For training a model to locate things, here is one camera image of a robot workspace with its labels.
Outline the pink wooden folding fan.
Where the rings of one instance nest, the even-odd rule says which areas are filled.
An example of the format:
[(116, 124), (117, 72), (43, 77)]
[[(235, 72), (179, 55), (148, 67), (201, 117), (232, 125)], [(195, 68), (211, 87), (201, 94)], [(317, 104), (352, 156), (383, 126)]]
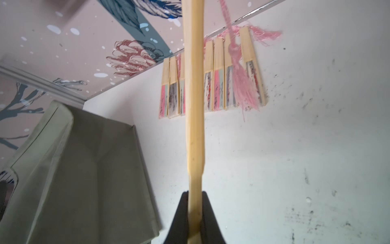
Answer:
[(169, 94), (169, 69), (170, 59), (166, 58), (163, 61), (163, 73), (161, 79), (161, 92), (160, 92), (160, 104), (159, 104), (159, 118), (165, 118), (168, 114), (168, 94)]

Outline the grey pink folding fan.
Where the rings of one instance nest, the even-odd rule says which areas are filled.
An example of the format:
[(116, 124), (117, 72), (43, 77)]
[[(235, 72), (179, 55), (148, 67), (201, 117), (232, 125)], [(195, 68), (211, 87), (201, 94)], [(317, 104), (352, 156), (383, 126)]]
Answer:
[(229, 53), (231, 44), (230, 35), (226, 34), (224, 38), (224, 71), (225, 71), (225, 109), (228, 110), (236, 107), (236, 99), (234, 95), (234, 79), (233, 79), (233, 63)]

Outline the green canvas tote bag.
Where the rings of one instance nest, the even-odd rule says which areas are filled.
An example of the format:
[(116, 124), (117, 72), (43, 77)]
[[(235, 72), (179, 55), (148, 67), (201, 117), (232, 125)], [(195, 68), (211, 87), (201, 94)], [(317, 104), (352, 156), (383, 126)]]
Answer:
[(131, 126), (54, 101), (8, 161), (3, 244), (148, 244), (159, 235)]

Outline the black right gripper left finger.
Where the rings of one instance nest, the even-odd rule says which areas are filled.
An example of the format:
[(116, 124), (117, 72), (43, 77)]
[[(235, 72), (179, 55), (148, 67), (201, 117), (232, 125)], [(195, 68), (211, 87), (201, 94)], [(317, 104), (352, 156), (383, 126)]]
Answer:
[(188, 241), (188, 191), (183, 192), (164, 244), (187, 244)]

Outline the pink tassel folding fan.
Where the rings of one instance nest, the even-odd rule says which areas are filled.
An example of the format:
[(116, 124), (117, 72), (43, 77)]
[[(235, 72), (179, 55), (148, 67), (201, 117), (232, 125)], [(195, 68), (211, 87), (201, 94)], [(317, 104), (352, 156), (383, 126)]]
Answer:
[[(240, 51), (233, 38), (232, 21), (225, 1), (219, 1), (226, 27), (231, 36), (229, 53), (235, 75), (236, 101), (244, 109), (258, 109), (255, 85), (239, 64)], [(205, 166), (204, 128), (204, 1), (182, 1), (185, 42), (186, 150), (189, 174), (187, 244), (201, 244), (202, 176)]]

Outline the black grey wooden folding fan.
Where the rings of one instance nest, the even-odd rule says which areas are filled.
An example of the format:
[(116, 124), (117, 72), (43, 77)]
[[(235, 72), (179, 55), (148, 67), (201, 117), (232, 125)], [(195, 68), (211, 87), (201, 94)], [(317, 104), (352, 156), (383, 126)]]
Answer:
[(168, 118), (179, 116), (179, 87), (176, 56), (170, 58)]

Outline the pink striped folding fan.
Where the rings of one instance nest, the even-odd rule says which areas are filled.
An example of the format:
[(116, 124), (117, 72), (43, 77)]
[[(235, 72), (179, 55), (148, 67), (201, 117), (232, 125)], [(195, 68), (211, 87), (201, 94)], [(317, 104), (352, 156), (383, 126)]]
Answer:
[(224, 47), (223, 38), (214, 39), (214, 104), (213, 110), (224, 109)]

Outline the red blossom white folding fan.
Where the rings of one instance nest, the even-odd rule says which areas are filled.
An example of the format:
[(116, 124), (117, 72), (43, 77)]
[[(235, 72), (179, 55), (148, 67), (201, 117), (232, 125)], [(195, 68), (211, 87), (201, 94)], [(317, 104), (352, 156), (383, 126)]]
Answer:
[(204, 59), (204, 110), (212, 111), (213, 41), (206, 42)]

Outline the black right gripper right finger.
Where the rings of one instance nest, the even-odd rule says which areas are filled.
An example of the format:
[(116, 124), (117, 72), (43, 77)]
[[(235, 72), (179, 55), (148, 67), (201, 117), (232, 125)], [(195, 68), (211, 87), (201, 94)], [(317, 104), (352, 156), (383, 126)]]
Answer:
[(202, 192), (201, 240), (202, 244), (226, 244), (205, 191)]

